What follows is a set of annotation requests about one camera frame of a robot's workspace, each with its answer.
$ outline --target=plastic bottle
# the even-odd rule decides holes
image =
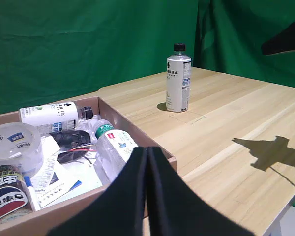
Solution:
[[[174,54],[167,58],[166,107],[171,112],[188,109],[190,93],[191,58],[185,54],[185,45],[174,44]]]
[[[112,182],[128,161],[133,148],[138,145],[126,131],[115,129],[105,119],[95,124],[94,131],[97,137],[97,153],[108,179]]]
[[[65,102],[19,110],[20,122],[35,126],[41,135],[75,129],[82,120],[92,119],[91,107]]]

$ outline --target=bottle label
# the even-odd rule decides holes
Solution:
[[[169,111],[188,109],[190,93],[191,59],[167,59],[166,107]]]
[[[100,126],[97,131],[95,132],[95,137],[98,139],[103,133],[105,133],[108,130],[112,130],[114,127],[110,124],[104,124]]]
[[[123,130],[114,129],[111,132],[106,132],[105,136],[125,162],[129,160],[133,148],[138,146],[132,137]]]
[[[74,129],[78,112],[73,102],[21,108],[20,120],[36,126],[40,134]]]

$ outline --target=red wire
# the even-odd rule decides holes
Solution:
[[[90,150],[90,149],[71,149],[69,151],[93,151],[93,152],[96,152],[96,151]]]

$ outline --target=pen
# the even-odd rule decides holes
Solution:
[[[31,196],[31,201],[32,201],[32,205],[33,205],[33,210],[34,211],[38,211],[40,210],[40,205],[38,203],[38,199],[37,199],[37,196],[36,196],[36,193],[35,193],[35,190],[33,188],[33,185],[31,183],[31,180],[30,180],[30,177],[28,176],[24,176],[24,180],[25,180],[25,184],[26,184],[26,187],[28,188],[29,190],[29,194]]]

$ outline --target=can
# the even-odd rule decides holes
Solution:
[[[32,212],[30,195],[19,169],[0,166],[0,224]]]

